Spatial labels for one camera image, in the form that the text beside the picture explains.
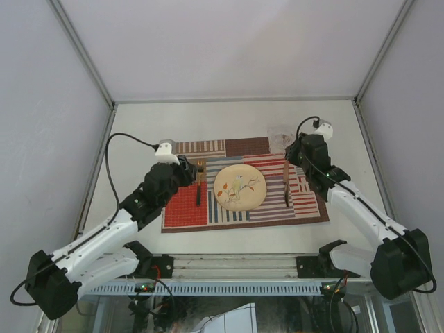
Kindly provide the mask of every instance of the white wall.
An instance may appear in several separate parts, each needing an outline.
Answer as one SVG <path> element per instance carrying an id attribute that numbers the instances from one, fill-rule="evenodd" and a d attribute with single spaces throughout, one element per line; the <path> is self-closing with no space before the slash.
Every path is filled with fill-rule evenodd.
<path id="1" fill-rule="evenodd" d="M 3 0 L 0 45 L 0 332 L 25 333 L 10 292 L 72 236 L 108 110 L 45 0 Z"/>
<path id="2" fill-rule="evenodd" d="M 404 0 L 62 0 L 117 101 L 354 96 Z"/>
<path id="3" fill-rule="evenodd" d="M 444 1 L 417 1 L 363 100 L 400 222 L 429 237 L 444 309 Z"/>

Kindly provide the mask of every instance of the utensil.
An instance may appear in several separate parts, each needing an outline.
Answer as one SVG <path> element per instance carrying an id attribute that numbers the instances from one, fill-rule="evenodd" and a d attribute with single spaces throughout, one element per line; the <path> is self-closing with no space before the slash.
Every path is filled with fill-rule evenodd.
<path id="1" fill-rule="evenodd" d="M 285 184 L 285 189 L 284 189 L 285 205 L 287 205 L 287 207 L 290 207 L 290 199 L 289 199 L 289 190 L 290 190 L 290 186 L 289 186 L 289 161 L 287 161 L 287 160 L 285 160 L 285 163 L 284 163 L 284 184 Z"/>
<path id="2" fill-rule="evenodd" d="M 196 197 L 196 206 L 200 206 L 200 182 L 202 180 L 202 175 L 203 175 L 203 170 L 204 170 L 204 160 L 199 160 L 197 161 L 197 197 Z"/>

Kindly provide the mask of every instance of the wooden handle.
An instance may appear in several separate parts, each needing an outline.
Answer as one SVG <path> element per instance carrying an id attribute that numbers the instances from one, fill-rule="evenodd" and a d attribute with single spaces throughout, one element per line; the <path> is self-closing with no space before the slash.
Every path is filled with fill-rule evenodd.
<path id="1" fill-rule="evenodd" d="M 285 160 L 284 163 L 284 182 L 289 181 L 289 161 Z"/>

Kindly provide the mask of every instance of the fork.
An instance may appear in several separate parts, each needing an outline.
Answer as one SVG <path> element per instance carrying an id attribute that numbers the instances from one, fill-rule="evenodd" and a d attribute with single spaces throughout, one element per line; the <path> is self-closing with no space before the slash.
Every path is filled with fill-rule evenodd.
<path id="1" fill-rule="evenodd" d="M 203 164 L 204 164 L 203 160 L 197 161 L 197 181 L 198 181 L 198 184 L 197 184 L 196 206 L 198 206 L 198 207 L 200 206 L 200 197 L 201 197 L 200 182 L 202 180 L 202 175 L 203 175 L 203 169 L 204 169 Z"/>

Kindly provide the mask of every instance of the black cable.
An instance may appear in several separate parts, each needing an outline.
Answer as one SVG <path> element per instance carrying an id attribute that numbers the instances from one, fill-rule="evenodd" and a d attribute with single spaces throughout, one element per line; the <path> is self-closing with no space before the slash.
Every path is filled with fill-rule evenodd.
<path id="1" fill-rule="evenodd" d="M 336 333 L 336 330 L 334 329 L 333 320 L 332 320 L 332 304 L 333 304 L 334 295 L 336 294 L 336 290 L 338 290 L 338 287 L 341 284 L 342 280 L 344 280 L 344 277 L 345 276 L 341 277 L 334 286 L 332 297 L 330 298 L 330 303 L 328 305 L 328 318 L 330 320 L 330 327 L 332 328 L 333 333 Z"/>
<path id="2" fill-rule="evenodd" d="M 116 199 L 116 211 L 114 212 L 114 214 L 112 215 L 112 218 L 108 221 L 107 225 L 110 225 L 114 219 L 116 218 L 117 214 L 119 213 L 119 196 L 117 195 L 117 191 L 116 188 L 114 186 L 114 183 L 112 181 L 112 177 L 111 177 L 111 173 L 110 173 L 110 165 L 108 162 L 108 148 L 110 145 L 110 141 L 113 137 L 116 137 L 118 135 L 124 136 L 124 137 L 129 137 L 141 144 L 144 144 L 148 147 L 153 148 L 155 151 L 159 148 L 158 144 L 149 144 L 148 142 L 142 141 L 141 139 L 138 139 L 136 137 L 133 137 L 132 135 L 126 134 L 126 133 L 114 133 L 112 135 L 110 135 L 108 137 L 108 140 L 106 141 L 106 145 L 105 145 L 105 166 L 106 166 L 106 174 L 108 176 L 108 180 L 110 182 L 111 185 L 111 190 L 112 193 L 114 194 L 114 197 Z M 102 227 L 101 229 L 99 229 L 97 232 L 95 232 L 92 236 L 88 237 L 87 239 L 84 239 L 82 242 L 80 242 L 77 246 L 74 246 L 72 249 L 70 249 L 68 251 L 68 255 L 72 254 L 75 250 L 77 250 L 78 248 L 80 248 L 81 246 L 83 246 L 85 243 L 87 243 L 88 241 L 90 241 L 91 239 L 95 238 L 95 236 L 97 236 L 98 234 L 100 234 L 102 231 L 104 231 L 106 229 L 106 227 Z M 35 272 L 32 276 L 26 278 L 25 280 L 23 280 L 22 282 L 20 282 L 20 284 L 18 286 L 16 286 L 14 288 L 14 290 L 12 291 L 10 297 L 9 297 L 9 301 L 13 304 L 13 305 L 17 305 L 18 307 L 33 307 L 35 305 L 37 305 L 37 303 L 33 302 L 33 303 L 22 303 L 22 302 L 17 302 L 15 300 L 15 294 L 19 291 L 19 289 L 24 286 L 27 282 L 31 281 L 33 278 L 35 278 L 37 275 L 45 272 L 47 269 L 50 269 L 52 266 L 54 266 L 55 264 L 57 264 L 60 260 L 64 259 L 66 257 L 66 255 L 62 255 L 61 257 L 55 259 L 53 262 L 51 262 L 49 265 L 45 266 L 44 268 L 41 268 L 40 270 L 38 270 L 37 272 Z"/>
<path id="3" fill-rule="evenodd" d="M 156 277 L 153 278 L 153 280 L 155 280 L 156 282 L 159 282 L 166 289 L 166 291 L 168 291 L 170 298 L 171 298 L 171 303 L 173 305 L 174 319 L 177 319 L 178 311 L 177 311 L 177 307 L 176 307 L 176 302 L 174 300 L 173 292 L 171 291 L 170 287 L 168 287 L 163 281 L 157 279 Z"/>
<path id="4" fill-rule="evenodd" d="M 316 119 L 318 122 L 321 120 L 321 118 L 319 118 L 318 116 L 311 116 L 302 120 L 302 122 L 298 126 L 298 129 L 296 130 L 296 139 L 299 139 L 299 131 L 302 125 L 311 119 Z"/>
<path id="5" fill-rule="evenodd" d="M 352 315 L 352 323 L 350 325 L 350 329 L 349 329 L 349 333 L 352 333 L 353 331 L 353 319 L 355 320 L 355 327 L 356 333 L 359 333 L 359 323 L 358 323 L 358 317 L 356 317 L 355 312 L 353 311 L 352 307 L 350 306 L 350 304 L 348 304 L 345 300 L 342 300 L 342 303 L 344 303 L 344 305 L 347 307 L 348 311 L 350 311 L 350 314 Z"/>
<path id="6" fill-rule="evenodd" d="M 432 280 L 432 288 L 430 290 L 420 290 L 420 289 L 413 289 L 413 291 L 417 292 L 417 293 L 433 293 L 435 292 L 438 284 L 436 282 L 436 278 L 434 277 L 432 270 L 430 269 L 429 265 L 427 265 L 427 263 L 425 262 L 425 260 L 421 257 L 421 255 L 418 253 L 418 251 L 413 247 L 413 245 L 411 245 L 409 243 L 409 241 L 407 241 L 405 239 L 405 237 L 403 235 L 401 235 L 398 231 L 396 231 L 393 227 L 388 226 L 387 227 L 387 223 L 386 221 L 383 220 L 382 217 L 379 216 L 379 214 L 377 212 L 374 211 L 374 209 L 372 207 L 370 207 L 370 205 L 368 203 L 366 203 L 364 200 L 362 200 L 359 196 L 356 196 L 356 193 L 353 192 L 353 190 L 349 189 L 348 187 L 346 187 L 344 184 L 341 184 L 340 182 L 336 181 L 335 179 L 329 177 L 328 175 L 326 175 L 325 173 L 323 173 L 316 165 L 314 165 L 314 163 L 307 158 L 306 155 L 303 155 L 303 157 L 308 161 L 308 163 L 311 164 L 312 167 L 315 168 L 315 170 L 317 170 L 317 172 L 319 172 L 321 175 L 323 175 L 324 177 L 326 177 L 327 179 L 331 180 L 333 183 L 335 183 L 336 185 L 342 187 L 343 189 L 345 189 L 346 191 L 348 191 L 350 194 L 353 195 L 353 197 L 358 200 L 370 213 L 372 213 L 372 215 L 379 221 L 381 222 L 387 229 L 391 230 L 391 232 L 393 232 L 394 234 L 396 234 L 396 236 L 398 236 L 401 240 L 403 240 L 403 242 L 405 242 L 406 245 L 408 245 L 408 247 L 410 247 L 410 249 L 412 250 L 412 252 L 415 254 L 415 256 L 419 259 L 419 261 L 421 262 L 421 264 L 424 266 L 425 270 L 427 271 L 427 274 L 430 276 L 431 280 Z"/>
<path id="7" fill-rule="evenodd" d="M 54 260 L 53 262 L 51 262 L 49 265 L 39 269 L 37 272 L 35 272 L 34 274 L 32 274 L 32 276 L 27 277 L 25 280 L 21 281 L 19 283 L 18 286 L 16 286 L 14 288 L 14 290 L 12 291 L 11 295 L 9 296 L 9 301 L 13 304 L 13 305 L 17 305 L 18 307 L 33 307 L 34 305 L 37 305 L 37 303 L 22 303 L 22 302 L 17 302 L 15 300 L 15 294 L 19 291 L 19 289 L 24 286 L 26 283 L 28 283 L 29 281 L 31 281 L 33 278 L 35 278 L 37 275 L 45 272 L 47 269 L 50 269 L 52 266 L 54 266 L 55 264 L 57 264 L 60 260 L 64 259 L 65 255 L 63 255 L 62 257 L 58 258 L 57 260 Z"/>

